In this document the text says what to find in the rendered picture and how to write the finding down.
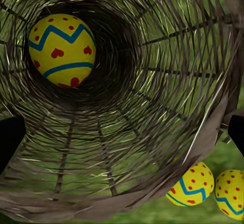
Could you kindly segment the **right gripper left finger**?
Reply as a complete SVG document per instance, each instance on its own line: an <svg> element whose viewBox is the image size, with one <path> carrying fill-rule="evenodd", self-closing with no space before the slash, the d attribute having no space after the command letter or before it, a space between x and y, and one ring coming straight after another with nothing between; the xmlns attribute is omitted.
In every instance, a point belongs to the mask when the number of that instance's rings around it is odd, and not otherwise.
<svg viewBox="0 0 244 224"><path fill-rule="evenodd" d="M0 175L23 142L26 130L22 115L0 120Z"/></svg>

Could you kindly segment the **wicker basket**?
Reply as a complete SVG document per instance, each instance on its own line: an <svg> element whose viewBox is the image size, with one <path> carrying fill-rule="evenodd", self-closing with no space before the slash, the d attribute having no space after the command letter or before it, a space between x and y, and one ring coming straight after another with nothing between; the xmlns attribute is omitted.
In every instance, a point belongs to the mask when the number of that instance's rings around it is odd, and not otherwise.
<svg viewBox="0 0 244 224"><path fill-rule="evenodd" d="M165 197L188 170L213 153L213 149L223 132L228 132L232 115L244 117L244 106L237 108L241 82L244 78L244 0L224 0L225 6L227 6L230 12L229 14L225 14L225 10L221 7L219 0L215 0L216 9L211 1L208 0L210 15L208 15L203 6L203 0L188 0L194 7L196 17L194 26L192 26L191 19L188 21L185 17L189 26L188 28L186 28L179 15L177 0L175 0L177 9L172 0L155 0L153 5L149 0L119 0L125 9L128 7L129 2L131 2L139 12L138 16L133 12L128 13L118 6L117 3L113 2L113 0L59 0L54 3L43 2L33 22L31 22L34 18L33 9L24 16L22 13L25 7L28 9L41 0L33 0L29 4L28 1L11 0L5 5L4 0L0 0L0 11L5 9L5 14L9 12L5 22L10 14L13 14L14 17L5 39L2 40L0 38L0 43L4 45L3 59L0 57L0 79L4 87L9 87L7 90L9 102L6 103L0 92L0 115L4 113L8 113L11 117L22 115L24 125L28 128L24 141L20 143L18 150L0 175L0 187L24 190L24 192L0 191L0 212L13 220L34 224L58 224L65 220L103 222L113 215L134 213L143 203ZM167 6L170 17L168 17L164 10L163 2ZM201 22L196 4L202 12ZM155 5L161 8L165 21L167 18L175 30L174 33L166 33L162 28L156 18ZM15 7L19 7L17 11L14 10ZM106 15L95 11L96 8ZM97 23L107 25L111 30L110 26L106 23L107 19L110 19L123 35L126 46L120 38L118 50L115 49L111 38L99 29L97 33L102 36L104 41L98 40L96 43L96 59L103 58L106 70L99 77L99 74L96 72L98 65L94 65L91 74L96 80L90 78L82 83L84 86L81 85L73 89L67 89L58 87L49 80L42 83L36 76L35 71L37 69L29 54L28 37L34 25L41 19L58 11L69 10L71 13L72 9L89 14L89 16L78 16L78 18L84 20L93 32L97 31ZM158 27L163 33L163 37L158 37L157 39L142 38L140 26L142 22L144 24L147 23L146 15L151 15L156 30ZM18 20L21 20L23 23L20 29L24 30L24 38L21 41L17 40L17 36L14 34L14 27L18 26ZM218 44L216 44L216 34L214 31L214 24L216 23L218 23L219 32ZM224 41L223 38L222 29L224 23L227 24L229 30L227 41ZM210 51L208 27L212 34L212 47ZM205 31L206 38L203 52L201 52L201 31ZM195 51L194 43L196 32L199 44L197 52ZM195 55L191 71L189 33L192 37ZM186 50L184 47L185 34L187 34ZM229 50L230 35L232 35L230 59L225 69L225 57L227 50ZM171 62L168 65L168 61L165 61L165 47L167 39L174 37L176 37L176 48L174 49L174 55L170 52ZM158 46L158 59L155 61L156 66L151 67L154 44L160 43L161 40L164 40L162 54L160 46ZM219 46L221 47L222 56L220 67L218 61ZM203 68L202 61L206 47L208 59ZM183 62L177 67L177 70L174 70L177 48L179 49L179 56L181 57L181 54L183 54ZM126 61L126 49L131 51L129 67ZM214 51L214 60L210 66L211 72L207 73L208 66L211 63L212 51ZM143 61L145 53L147 55L146 63ZM110 81L108 84L103 85L103 82L112 73L114 55L117 72L120 72L119 76L123 78L125 73L126 75L121 82L119 90L114 95L110 95L109 92L109 98L95 100L100 95L108 92L108 89L113 84ZM196 71L199 55L201 59L199 68ZM141 74L136 85L139 72ZM150 72L153 73L151 81L148 89L145 88L143 92L141 90L143 90L148 82ZM12 84L11 76L17 82L18 87ZM179 112L182 106L186 108L191 91L193 95L195 94L199 78L201 78L201 82L195 100L195 108L190 116L182 115ZM179 102L175 104L178 95L188 79L188 88L184 91ZM217 79L215 90L208 98L210 87L215 79ZM205 83L207 87L202 95ZM58 92L67 97L72 96L73 99L55 95L47 86L54 93ZM94 96L80 95L79 90L95 90L93 92ZM184 95L186 99L183 105L180 106ZM136 96L138 96L137 99ZM206 106L212 96L211 104L205 114ZM37 108L35 100L46 112L40 111ZM198 114L201 101L203 101L202 108ZM87 102L87 104L80 106L77 104L78 102ZM31 113L37 116L37 119L24 113L26 107L21 103L30 108L32 110ZM137 104L139 105L136 108ZM142 106L144 107L143 109L141 109ZM108 130L111 124L103 122L102 118L110 113L113 108L116 115L111 117L110 121L117 123L125 120L125 122L122 122L112 132L104 134L104 129ZM135 108L136 114L130 117ZM60 119L60 121L56 119L50 120L51 116ZM168 133L177 118L182 119L181 123ZM64 126L68 130L59 131L52 127L51 124ZM140 132L139 130L143 124L146 124L146 126ZM180 128L181 130L176 136L169 138L166 143L158 147L163 140L173 135ZM74 132L74 130L78 132ZM128 142L116 141L107 143L109 139L119 137L125 132L126 134L132 132L136 134L136 137L131 138ZM178 152L184 147L185 141L196 132L196 136L190 140L190 144L183 150L180 157L175 160ZM38 135L39 133L52 142L64 142L64 145L42 144L38 138L34 137L35 134ZM85 137L86 134L97 135L96 137ZM178 143L175 143L183 134L185 136ZM56 135L59 136L56 137ZM84 141L84 144L99 143L100 146L95 145L81 149L70 148L73 140ZM230 136L222 140L224 143L230 143L231 141L233 139ZM32 149L29 146L30 142L52 149L56 154L62 155L63 159L58 158L60 161L53 161L46 156L37 154L36 152L46 153L47 151L41 151L36 148ZM119 169L112 170L111 166L125 161L124 158L128 154L141 146L143 148L139 149L138 152L148 154L137 163L132 163L130 168L123 174L115 177L114 173L118 172ZM27 151L29 154L23 154L23 151ZM81 152L86 152L88 155L81 158L73 158L73 161L84 160L84 162L74 163L66 161L68 155L76 155ZM37 157L38 159L24 159L20 158L20 155ZM28 161L51 162L60 165L60 169L58 173L47 172L41 166L35 166L28 163ZM97 163L85 164L90 161ZM159 165L158 170L137 177L139 173L154 163ZM17 164L30 167L32 170L23 170ZM68 168L67 164L81 164L84 166L66 170ZM90 193L111 191L111 196L62 193L61 186L64 176L86 175L87 173L104 169L107 171L98 174L98 176L108 177L109 188L81 189L81 187L77 187L70 191L86 191ZM28 181L42 187L36 180L23 177L20 173L32 176L36 174L49 174L58 177L54 193L31 192L29 190L31 187L22 187L10 182L10 180ZM116 190L119 187L134 179L136 180L126 191L117 194ZM66 200L81 201L74 203Z"/></svg>

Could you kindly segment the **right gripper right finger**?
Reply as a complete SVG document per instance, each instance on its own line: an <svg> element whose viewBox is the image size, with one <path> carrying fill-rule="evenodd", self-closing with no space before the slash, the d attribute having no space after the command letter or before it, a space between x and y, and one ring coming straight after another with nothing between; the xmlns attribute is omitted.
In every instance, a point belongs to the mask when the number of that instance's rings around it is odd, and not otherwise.
<svg viewBox="0 0 244 224"><path fill-rule="evenodd" d="M244 117L232 115L229 122L228 134L244 155Z"/></svg>

